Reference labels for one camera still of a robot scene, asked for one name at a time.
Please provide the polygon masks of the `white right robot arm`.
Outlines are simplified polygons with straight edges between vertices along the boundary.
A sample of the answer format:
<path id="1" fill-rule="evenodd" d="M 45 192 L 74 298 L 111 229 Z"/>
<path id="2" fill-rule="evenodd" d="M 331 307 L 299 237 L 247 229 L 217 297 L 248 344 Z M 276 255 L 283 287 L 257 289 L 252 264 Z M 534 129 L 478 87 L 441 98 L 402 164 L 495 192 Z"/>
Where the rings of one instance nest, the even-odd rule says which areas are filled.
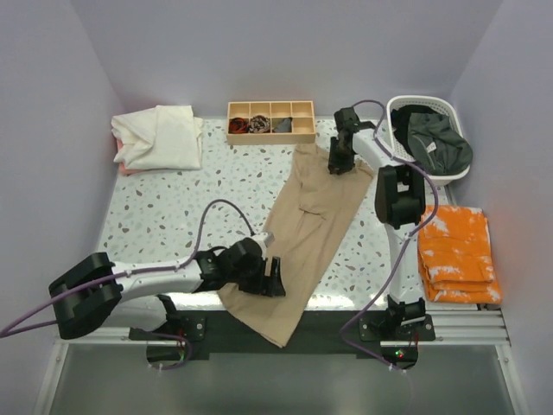
<path id="1" fill-rule="evenodd" d="M 337 135 L 331 138 L 328 170 L 343 175 L 359 157 L 377 171 L 374 208 L 385 226 L 391 258 L 391 275 L 384 288 L 386 305 L 398 309 L 420 303 L 423 293 L 416 287 L 418 263 L 417 226 L 426 209 L 424 176 L 411 162 L 402 162 L 378 138 L 379 122 L 359 119 L 352 106 L 334 113 Z"/>

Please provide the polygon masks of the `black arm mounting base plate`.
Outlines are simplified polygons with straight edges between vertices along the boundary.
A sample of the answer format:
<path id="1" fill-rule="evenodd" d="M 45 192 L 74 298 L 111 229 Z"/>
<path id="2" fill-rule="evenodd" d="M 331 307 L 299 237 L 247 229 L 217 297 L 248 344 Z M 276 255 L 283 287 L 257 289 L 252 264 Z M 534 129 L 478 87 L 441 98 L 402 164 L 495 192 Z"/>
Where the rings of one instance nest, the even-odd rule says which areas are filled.
<path id="1" fill-rule="evenodd" d="M 226 311 L 179 311 L 171 321 L 153 333 L 131 329 L 132 341 L 161 342 L 165 335 L 183 335 L 192 343 L 192 358 L 206 360 L 211 354 L 356 354 L 369 355 L 352 347 L 354 342 L 392 363 L 414 365 L 417 347 L 436 339 L 431 316 L 420 322 L 384 330 L 386 312 L 367 311 L 349 326 L 344 336 L 340 329 L 353 311 L 306 311 L 288 344 L 279 348 L 264 339 Z"/>

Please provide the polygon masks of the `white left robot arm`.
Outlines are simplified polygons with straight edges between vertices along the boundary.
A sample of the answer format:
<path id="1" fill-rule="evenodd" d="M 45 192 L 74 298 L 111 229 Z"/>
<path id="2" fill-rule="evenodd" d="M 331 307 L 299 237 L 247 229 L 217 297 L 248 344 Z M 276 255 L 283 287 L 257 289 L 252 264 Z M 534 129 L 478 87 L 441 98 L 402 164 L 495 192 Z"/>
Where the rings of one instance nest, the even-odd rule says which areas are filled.
<path id="1" fill-rule="evenodd" d="M 267 255 L 273 239 L 271 233 L 258 233 L 229 247 L 159 264 L 113 262 L 95 252 L 48 287 L 60 337 L 78 339 L 102 326 L 154 331 L 176 313 L 168 293 L 196 294 L 235 284 L 248 294 L 285 297 L 281 261 Z"/>

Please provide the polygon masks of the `beige t-shirt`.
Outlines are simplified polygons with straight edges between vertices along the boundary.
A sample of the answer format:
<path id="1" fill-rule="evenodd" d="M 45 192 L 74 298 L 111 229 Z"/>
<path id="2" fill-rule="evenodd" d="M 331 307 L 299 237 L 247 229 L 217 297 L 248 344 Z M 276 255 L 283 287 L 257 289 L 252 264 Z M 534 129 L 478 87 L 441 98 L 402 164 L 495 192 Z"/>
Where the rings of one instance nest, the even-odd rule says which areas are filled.
<path id="1" fill-rule="evenodd" d="M 316 144 L 295 147 L 289 178 L 264 225 L 275 238 L 268 254 L 281 260 L 285 296 L 251 295 L 235 284 L 218 292 L 232 316 L 279 348 L 296 330 L 374 177 L 362 160 L 355 161 L 351 171 L 332 175 L 328 157 Z"/>

